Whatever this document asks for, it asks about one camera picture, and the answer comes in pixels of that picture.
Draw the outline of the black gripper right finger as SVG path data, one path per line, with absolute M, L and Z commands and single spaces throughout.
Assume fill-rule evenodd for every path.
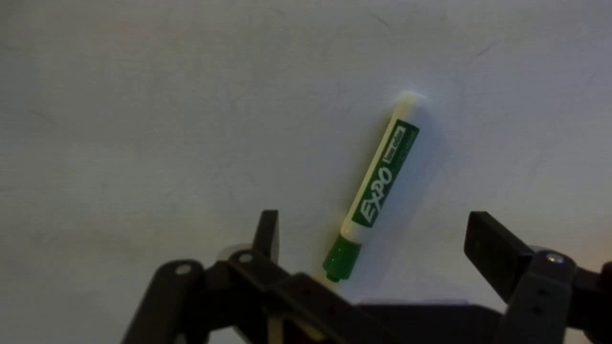
M 464 256 L 506 304 L 493 344 L 564 344 L 566 329 L 612 344 L 612 262 L 588 271 L 481 210 L 468 214 Z

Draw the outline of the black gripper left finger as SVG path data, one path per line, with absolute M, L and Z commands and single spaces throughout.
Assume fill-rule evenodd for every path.
M 279 212 L 263 210 L 246 249 L 204 268 L 172 260 L 150 277 L 122 344 L 208 344 L 233 329 L 246 344 L 399 344 L 399 336 L 305 273 L 277 264 Z

